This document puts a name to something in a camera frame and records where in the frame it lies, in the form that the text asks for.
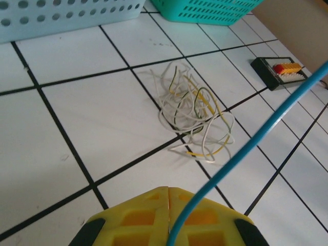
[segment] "white tile floor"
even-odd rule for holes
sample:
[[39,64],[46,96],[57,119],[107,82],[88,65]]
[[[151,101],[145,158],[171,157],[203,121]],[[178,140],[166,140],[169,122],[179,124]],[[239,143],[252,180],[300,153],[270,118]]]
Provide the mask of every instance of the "white tile floor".
[[[171,23],[149,1],[127,22],[0,45],[0,245],[67,245],[91,215],[152,188],[196,192],[219,167],[167,151],[180,140],[158,122],[145,71],[194,66],[233,107],[234,154],[295,90],[266,90],[256,56],[298,61],[251,14]],[[328,241],[326,103],[318,84],[207,196],[249,214],[270,245]]]

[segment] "light blue plastic basket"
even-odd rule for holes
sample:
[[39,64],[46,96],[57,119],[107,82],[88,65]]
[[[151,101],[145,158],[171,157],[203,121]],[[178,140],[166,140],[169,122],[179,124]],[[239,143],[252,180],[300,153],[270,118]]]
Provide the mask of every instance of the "light blue plastic basket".
[[228,26],[263,0],[151,0],[161,15],[173,22]]
[[0,0],[0,43],[125,21],[145,0]]

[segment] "basket hole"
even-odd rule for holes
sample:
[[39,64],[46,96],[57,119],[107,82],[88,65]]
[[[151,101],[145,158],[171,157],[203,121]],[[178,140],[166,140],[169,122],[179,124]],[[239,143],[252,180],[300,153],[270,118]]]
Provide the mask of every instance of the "basket hole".
[[4,27],[10,26],[11,21],[9,19],[2,19],[1,20],[1,25],[3,25]]
[[46,17],[45,17],[44,15],[39,15],[39,16],[36,18],[36,20],[37,20],[38,22],[44,22],[45,19],[46,19]]
[[29,6],[28,1],[19,1],[19,2],[18,2],[18,7],[19,7],[20,9],[26,9],[28,6]]
[[59,6],[62,3],[62,0],[53,0],[52,4],[54,6]]
[[46,1],[45,0],[39,0],[36,2],[36,5],[38,7],[44,7],[46,5]]
[[27,24],[29,22],[28,17],[24,16],[22,18],[20,18],[19,22],[23,25]]
[[0,9],[1,10],[6,10],[9,8],[9,4],[6,1],[1,1],[0,2]]
[[66,15],[66,18],[69,19],[73,16],[73,12],[68,12],[67,15]]
[[52,19],[55,21],[55,20],[58,20],[59,17],[60,17],[60,14],[54,14],[54,15],[52,16]]

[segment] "yellow wire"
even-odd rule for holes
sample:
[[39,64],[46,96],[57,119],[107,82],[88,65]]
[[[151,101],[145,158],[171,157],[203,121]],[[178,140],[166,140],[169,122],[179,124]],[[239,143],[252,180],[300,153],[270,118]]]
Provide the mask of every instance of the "yellow wire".
[[[191,83],[191,84],[194,86],[195,89],[197,89],[197,87],[194,85],[194,83],[193,83],[193,82],[192,82],[187,76],[185,76],[185,78],[188,80],[189,83]],[[196,96],[199,97],[199,98],[204,102],[204,104],[205,104],[205,105],[209,108],[209,110],[211,111],[212,115],[214,115],[214,114],[215,114],[215,111],[213,110],[213,108],[212,108],[212,106],[210,105],[210,103],[204,98],[203,94],[199,93],[201,89],[205,89],[205,90],[209,93],[209,95],[211,96],[212,100],[213,100],[214,103],[215,103],[215,107],[217,108],[220,117],[222,118],[223,122],[228,126],[228,128],[230,128],[229,123],[228,123],[227,120],[224,118],[224,116],[223,116],[223,114],[222,114],[222,112],[221,112],[221,110],[220,110],[220,107],[219,107],[219,105],[217,104],[217,101],[215,100],[213,94],[212,94],[208,89],[206,89],[206,88],[200,88],[200,89],[198,90],[198,92],[197,92],[198,95],[196,94]],[[222,145],[219,149],[217,149],[215,152],[213,152],[213,155],[215,155],[215,154],[217,154],[218,152],[220,152],[220,151],[221,151],[221,150],[227,145],[229,139],[230,139],[230,136],[228,135],[227,138],[226,138],[226,140],[224,141],[223,145]],[[201,156],[201,157],[204,157],[203,154],[194,153],[194,152],[191,152],[191,151],[187,151],[186,153],[189,154],[189,155],[194,155],[194,156]]]

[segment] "beige wall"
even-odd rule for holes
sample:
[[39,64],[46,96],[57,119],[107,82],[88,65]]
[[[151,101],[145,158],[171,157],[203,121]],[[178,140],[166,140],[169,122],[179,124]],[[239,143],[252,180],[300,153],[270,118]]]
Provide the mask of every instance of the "beige wall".
[[264,0],[253,13],[311,72],[328,60],[328,7],[321,0]]

